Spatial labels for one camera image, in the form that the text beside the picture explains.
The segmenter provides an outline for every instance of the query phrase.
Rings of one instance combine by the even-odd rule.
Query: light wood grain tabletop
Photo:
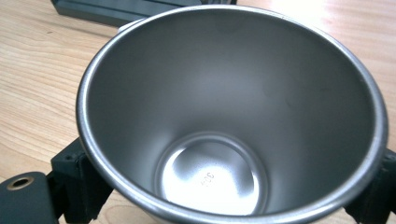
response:
[[[239,0],[314,25],[361,59],[383,93],[396,150],[394,0]],[[78,137],[75,101],[93,55],[117,28],[60,16],[50,0],[0,0],[0,182],[30,171]],[[113,192],[93,223],[154,223]],[[341,209],[319,223],[354,223]],[[391,216],[389,223],[396,223]]]

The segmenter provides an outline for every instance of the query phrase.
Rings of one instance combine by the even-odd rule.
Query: table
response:
[[[317,26],[355,53],[383,93],[396,150],[396,3],[392,0],[239,0]],[[0,182],[50,171],[78,137],[78,83],[117,28],[56,13],[50,1],[0,0]],[[93,223],[154,223],[116,191]],[[340,211],[318,223],[353,223]],[[389,223],[396,223],[394,215]]]

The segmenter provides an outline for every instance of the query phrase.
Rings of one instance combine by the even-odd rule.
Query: wooden surface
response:
[[[310,23],[351,49],[373,74],[396,149],[394,0],[239,0]],[[78,137],[78,83],[117,28],[60,16],[50,0],[0,0],[0,182],[50,171],[50,159]],[[396,223],[392,216],[389,223]],[[94,223],[154,223],[114,192]],[[353,223],[343,210],[320,223]]]

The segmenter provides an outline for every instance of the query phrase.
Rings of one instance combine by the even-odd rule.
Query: black plastic part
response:
[[[65,16],[120,27],[131,21],[175,9],[201,4],[219,4],[221,0],[51,0],[56,11]]]
[[[93,168],[79,139],[52,158],[51,164],[48,178],[56,216],[64,214],[69,223],[96,219],[113,188]]]
[[[0,223],[58,223],[44,174],[25,173],[0,184]]]
[[[387,149],[373,182],[345,207],[357,223],[386,223],[396,212],[396,153]]]

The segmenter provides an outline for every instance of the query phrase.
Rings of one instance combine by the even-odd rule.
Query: stainless steel cup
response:
[[[377,170],[387,116],[339,42],[270,11],[205,6],[133,24],[81,81],[78,129],[96,169],[175,223],[323,217]]]

